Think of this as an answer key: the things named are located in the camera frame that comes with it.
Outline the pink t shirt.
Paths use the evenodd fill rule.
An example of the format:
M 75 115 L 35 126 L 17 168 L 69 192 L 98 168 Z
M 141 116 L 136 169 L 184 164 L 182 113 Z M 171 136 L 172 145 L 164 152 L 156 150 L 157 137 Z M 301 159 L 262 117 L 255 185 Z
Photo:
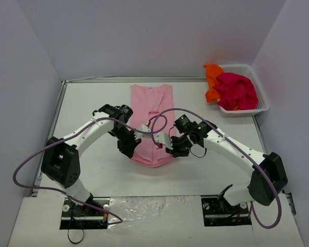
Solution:
M 129 119 L 129 125 L 133 128 L 146 125 L 152 117 L 174 107 L 173 87 L 168 84 L 157 87 L 132 85 L 130 107 L 133 115 Z M 164 148 L 157 149 L 151 138 L 142 138 L 132 157 L 133 161 L 147 167 L 161 166 L 172 159 Z

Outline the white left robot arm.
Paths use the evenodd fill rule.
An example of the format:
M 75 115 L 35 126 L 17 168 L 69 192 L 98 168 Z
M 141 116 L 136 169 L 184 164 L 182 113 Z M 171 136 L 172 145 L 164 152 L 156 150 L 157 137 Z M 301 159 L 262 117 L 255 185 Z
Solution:
M 101 136 L 109 133 L 117 138 L 118 150 L 132 158 L 135 148 L 141 140 L 135 139 L 134 131 L 124 126 L 133 114 L 133 110 L 127 105 L 104 105 L 93 112 L 92 120 L 72 134 L 63 138 L 51 137 L 46 146 L 41 171 L 59 188 L 57 191 L 73 197 L 75 210 L 81 215 L 88 215 L 94 207 L 101 207 L 93 200 L 93 195 L 84 187 L 80 180 L 80 157 L 90 145 Z

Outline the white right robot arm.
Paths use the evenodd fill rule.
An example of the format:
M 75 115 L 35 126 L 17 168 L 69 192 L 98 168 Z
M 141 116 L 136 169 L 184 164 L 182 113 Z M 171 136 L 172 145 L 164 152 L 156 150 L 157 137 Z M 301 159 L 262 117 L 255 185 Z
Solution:
M 199 145 L 214 151 L 237 167 L 250 178 L 246 184 L 228 185 L 218 196 L 218 206 L 229 213 L 237 205 L 256 201 L 268 206 L 288 183 L 281 157 L 272 152 L 265 154 L 249 148 L 228 137 L 220 128 L 211 122 L 192 122 L 182 115 L 174 122 L 180 133 L 171 137 L 172 148 L 166 152 L 173 157 L 188 156 L 193 145 Z

